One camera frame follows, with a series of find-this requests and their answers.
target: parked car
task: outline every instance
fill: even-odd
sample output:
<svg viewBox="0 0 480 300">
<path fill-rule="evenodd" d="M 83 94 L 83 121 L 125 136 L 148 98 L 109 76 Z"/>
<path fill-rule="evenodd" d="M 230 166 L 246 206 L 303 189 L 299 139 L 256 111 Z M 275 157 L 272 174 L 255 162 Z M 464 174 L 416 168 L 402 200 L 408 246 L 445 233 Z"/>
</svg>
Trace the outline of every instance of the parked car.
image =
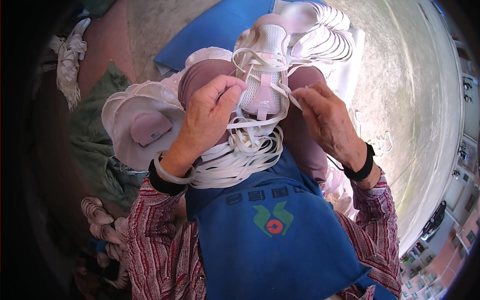
<svg viewBox="0 0 480 300">
<path fill-rule="evenodd" d="M 427 240 L 428 237 L 431 237 L 433 234 L 435 234 L 436 229 L 440 226 L 441 222 L 444 219 L 446 207 L 447 203 L 445 202 L 445 200 L 442 200 L 437 210 L 433 213 L 433 216 L 423 227 L 422 240 Z"/>
</svg>

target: concrete floor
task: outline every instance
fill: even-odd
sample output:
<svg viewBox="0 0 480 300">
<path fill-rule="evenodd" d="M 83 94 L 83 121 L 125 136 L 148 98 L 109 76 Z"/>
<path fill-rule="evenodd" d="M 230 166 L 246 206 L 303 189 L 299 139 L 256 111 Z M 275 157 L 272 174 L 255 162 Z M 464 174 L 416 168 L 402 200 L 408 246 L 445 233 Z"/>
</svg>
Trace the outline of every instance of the concrete floor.
<svg viewBox="0 0 480 300">
<path fill-rule="evenodd" d="M 132 82 L 160 80 L 152 59 L 185 25 L 219 0 L 118 0 L 92 20 L 80 64 L 82 96 L 110 60 Z M 350 115 L 362 112 L 362 138 L 392 135 L 376 159 L 398 213 L 400 252 L 416 241 L 451 179 L 461 130 L 460 82 L 449 36 L 429 0 L 329 0 L 366 33 Z"/>
<path fill-rule="evenodd" d="M 386 172 L 396 203 L 402 254 L 417 240 L 453 171 L 462 128 L 450 38 L 429 0 L 328 4 L 366 33 L 350 116 L 354 120 L 355 110 L 362 112 L 364 140 L 385 131 L 392 136 L 392 152 L 375 161 Z"/>
</svg>

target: woman's left hand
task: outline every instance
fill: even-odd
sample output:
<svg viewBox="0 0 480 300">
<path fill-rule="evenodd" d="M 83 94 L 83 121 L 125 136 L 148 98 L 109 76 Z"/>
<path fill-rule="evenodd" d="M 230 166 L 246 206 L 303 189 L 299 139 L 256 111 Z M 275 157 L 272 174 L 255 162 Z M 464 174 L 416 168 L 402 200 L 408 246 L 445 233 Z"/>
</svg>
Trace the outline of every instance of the woman's left hand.
<svg viewBox="0 0 480 300">
<path fill-rule="evenodd" d="M 219 75 L 196 91 L 188 103 L 177 139 L 160 162 L 162 168 L 171 175 L 183 177 L 192 163 L 225 133 L 230 114 L 246 89 L 244 81 Z"/>
</svg>

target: black wrist strap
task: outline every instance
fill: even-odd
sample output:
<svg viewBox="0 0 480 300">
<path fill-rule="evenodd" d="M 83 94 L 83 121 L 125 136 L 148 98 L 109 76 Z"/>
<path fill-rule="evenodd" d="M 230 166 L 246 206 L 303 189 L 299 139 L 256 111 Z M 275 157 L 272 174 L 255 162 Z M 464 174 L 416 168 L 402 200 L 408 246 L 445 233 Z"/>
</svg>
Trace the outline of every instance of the black wrist strap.
<svg viewBox="0 0 480 300">
<path fill-rule="evenodd" d="M 156 172 L 153 159 L 150 162 L 148 171 L 150 172 L 150 177 L 149 177 L 150 185 L 152 186 L 152 188 L 154 188 L 158 192 L 162 192 L 170 196 L 176 196 L 185 189 L 186 184 L 177 184 L 177 183 L 163 180 Z"/>
<path fill-rule="evenodd" d="M 365 164 L 360 169 L 360 171 L 354 172 L 342 164 L 346 177 L 353 181 L 362 181 L 365 178 L 367 178 L 370 175 L 370 172 L 372 171 L 372 168 L 373 168 L 374 156 L 375 156 L 375 151 L 373 150 L 372 145 L 367 144 L 367 160 L 365 161 Z"/>
</svg>

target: hand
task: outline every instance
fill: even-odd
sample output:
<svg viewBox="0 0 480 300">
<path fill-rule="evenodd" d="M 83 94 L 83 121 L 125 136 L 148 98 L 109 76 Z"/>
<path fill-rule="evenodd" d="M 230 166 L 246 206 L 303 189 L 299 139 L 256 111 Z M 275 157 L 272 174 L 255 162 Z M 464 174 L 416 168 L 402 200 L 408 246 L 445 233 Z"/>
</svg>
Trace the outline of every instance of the hand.
<svg viewBox="0 0 480 300">
<path fill-rule="evenodd" d="M 225 133 L 230 114 L 246 89 L 244 81 L 219 75 L 196 91 L 188 103 L 177 139 L 160 162 L 162 168 L 173 176 L 183 177 L 192 163 Z"/>
<path fill-rule="evenodd" d="M 292 95 L 299 101 L 317 144 L 345 167 L 360 171 L 367 158 L 367 145 L 357 136 L 345 103 L 323 81 L 298 88 Z"/>
</svg>

